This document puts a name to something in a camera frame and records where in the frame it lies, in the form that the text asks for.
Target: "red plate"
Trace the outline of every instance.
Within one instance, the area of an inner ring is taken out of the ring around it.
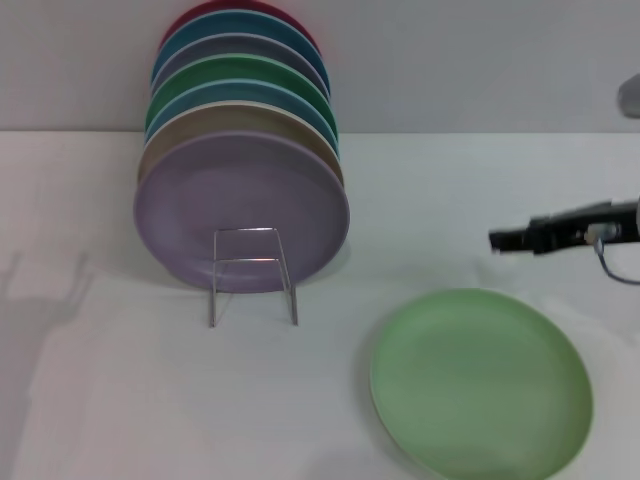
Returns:
[[[316,47],[316,50],[320,52],[318,48],[318,44],[315,42],[311,34],[304,28],[300,22],[298,22],[295,18],[289,15],[286,12],[283,12],[279,8],[274,7],[273,5],[268,5],[266,3],[257,2],[255,0],[212,0],[207,3],[203,3],[198,5],[197,7],[193,7],[191,10],[182,14],[180,18],[178,18],[167,30],[167,33],[162,37],[162,41],[158,46],[158,50],[162,48],[164,42],[166,42],[171,35],[173,35],[176,30],[182,27],[185,23],[190,22],[198,18],[201,15],[206,15],[207,13],[217,12],[218,10],[226,10],[226,9],[243,9],[243,10],[253,10],[254,12],[266,13],[267,15],[271,15],[273,17],[279,18],[283,22],[287,22],[293,28],[302,33],[305,37],[309,39],[309,41]]]

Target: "blue plate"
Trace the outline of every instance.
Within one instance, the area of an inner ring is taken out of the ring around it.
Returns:
[[[204,37],[220,33],[252,33],[272,38],[280,43],[293,48],[306,58],[318,72],[327,91],[331,93],[329,77],[322,63],[320,53],[313,44],[298,30],[288,23],[271,15],[252,12],[250,10],[224,10],[208,15],[203,15],[183,25],[169,40],[165,42],[153,65],[151,82],[156,78],[162,65],[183,47]]]
[[[265,103],[294,114],[320,132],[339,157],[338,141],[331,127],[309,102],[286,88],[258,80],[220,80],[204,83],[183,92],[165,105],[153,119],[145,133],[145,143],[160,127],[177,115],[200,105],[226,100]]]

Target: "metal plate stand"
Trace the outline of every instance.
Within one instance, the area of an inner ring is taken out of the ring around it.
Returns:
[[[266,232],[272,233],[276,240],[278,241],[278,252],[274,252],[275,255],[273,257],[261,257],[261,258],[218,258],[218,242],[224,241],[224,237],[226,233],[240,233],[242,235],[255,235],[257,232]],[[214,328],[218,324],[218,316],[216,310],[216,294],[217,294],[217,268],[220,264],[230,264],[230,263],[247,263],[247,262],[276,262],[278,264],[278,268],[280,269],[280,277],[282,279],[282,289],[288,298],[288,307],[289,312],[291,314],[291,321],[295,326],[298,325],[298,303],[296,299],[296,288],[291,283],[291,278],[289,277],[289,269],[287,268],[287,260],[284,255],[284,250],[282,248],[282,241],[280,240],[280,234],[278,230],[275,228],[240,228],[240,229],[225,229],[225,230],[216,230],[213,234],[213,277],[211,281],[211,315],[209,319],[209,326]]]

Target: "cable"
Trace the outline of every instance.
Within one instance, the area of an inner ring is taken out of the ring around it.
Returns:
[[[613,273],[611,270],[609,270],[609,266],[607,265],[607,262],[604,259],[604,241],[602,240],[602,238],[598,238],[596,240],[596,243],[593,245],[593,250],[596,252],[596,255],[598,255],[598,259],[600,260],[600,265],[602,265],[602,269],[604,270],[604,273],[606,273],[609,278],[611,278],[612,280],[615,280],[616,282],[624,283],[625,285],[640,286],[640,281],[620,277],[615,273]]]

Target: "plate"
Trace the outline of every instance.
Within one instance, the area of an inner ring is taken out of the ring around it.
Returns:
[[[266,3],[256,2],[253,0],[217,0],[213,2],[202,3],[197,7],[193,7],[191,10],[183,13],[180,18],[178,18],[175,22],[173,22],[173,24],[171,24],[167,32],[164,34],[158,50],[160,50],[160,48],[162,48],[162,45],[164,45],[169,37],[173,35],[176,30],[182,27],[185,23],[189,23],[191,20],[194,20],[202,15],[206,15],[207,13],[213,13],[219,10],[226,10],[230,8],[253,10],[255,12],[262,12],[266,13],[267,15],[271,15],[272,17],[279,18],[283,22],[287,22],[289,25],[291,25],[293,28],[307,37],[316,48],[316,50],[318,50],[318,53],[320,52],[320,48],[318,47],[318,44],[315,42],[315,40],[313,40],[311,34],[295,18],[293,18],[288,13],[283,12],[279,8],[274,7],[273,5],[268,5]]]
[[[581,450],[593,413],[567,337],[485,290],[423,297],[383,328],[371,366],[382,423],[449,480],[546,480]]]
[[[320,75],[318,75],[318,72],[316,72],[311,64],[298,52],[283,43],[276,42],[267,37],[232,33],[213,35],[212,37],[200,39],[174,53],[158,72],[158,75],[151,85],[151,92],[155,93],[167,78],[182,67],[186,67],[201,58],[225,53],[247,53],[284,63],[308,78],[309,81],[322,92],[322,95],[327,100],[329,99],[329,92],[327,92]]]
[[[147,110],[145,131],[151,121],[171,100],[187,90],[216,80],[249,79],[273,83],[301,96],[320,112],[336,138],[336,121],[327,103],[313,83],[285,64],[256,55],[217,55],[193,62],[174,73],[155,93]]]
[[[349,228],[349,206],[338,178],[310,150],[276,135],[224,131],[169,151],[138,187],[134,218],[158,261],[205,288],[211,286],[217,230],[277,228],[297,284],[338,252]],[[249,251],[260,257],[264,249],[264,241],[244,237],[219,242],[218,258]],[[225,292],[282,290],[271,262],[225,265],[217,281]]]
[[[145,142],[173,117],[192,108],[229,100],[264,103],[294,114],[315,128],[338,155],[338,141],[331,131],[331,127],[309,102],[282,87],[256,80],[209,82],[178,95],[165,105],[151,122],[145,135]]]
[[[166,123],[147,142],[138,167],[138,179],[142,180],[166,152],[180,143],[222,130],[270,133],[296,142],[322,159],[340,183],[344,183],[336,152],[316,129],[286,110],[243,101],[203,105]]]
[[[251,33],[284,43],[307,59],[322,78],[327,91],[331,93],[329,77],[324,63],[322,63],[322,57],[307,37],[282,20],[249,10],[225,10],[210,13],[180,27],[158,52],[153,65],[151,82],[155,79],[162,65],[182,47],[201,38],[220,33]]]

